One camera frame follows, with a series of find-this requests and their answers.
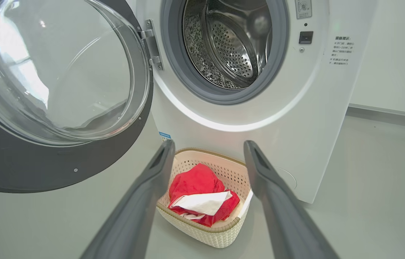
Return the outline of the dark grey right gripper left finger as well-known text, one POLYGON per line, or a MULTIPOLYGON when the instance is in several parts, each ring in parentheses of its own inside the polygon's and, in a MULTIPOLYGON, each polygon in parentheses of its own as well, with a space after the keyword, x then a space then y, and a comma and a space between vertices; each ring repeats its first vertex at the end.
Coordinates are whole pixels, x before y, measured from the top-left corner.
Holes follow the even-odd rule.
POLYGON ((164 141, 101 226, 83 259, 143 259, 158 200, 168 190, 175 143, 164 141))

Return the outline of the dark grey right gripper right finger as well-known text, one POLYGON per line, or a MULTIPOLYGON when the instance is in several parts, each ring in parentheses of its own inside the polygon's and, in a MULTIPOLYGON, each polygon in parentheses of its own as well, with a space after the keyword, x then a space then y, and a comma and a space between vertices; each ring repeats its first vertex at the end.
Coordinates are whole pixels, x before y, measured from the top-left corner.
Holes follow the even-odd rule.
POLYGON ((262 202, 275 258, 339 258, 296 195, 254 141, 244 142, 244 158, 250 188, 262 202))

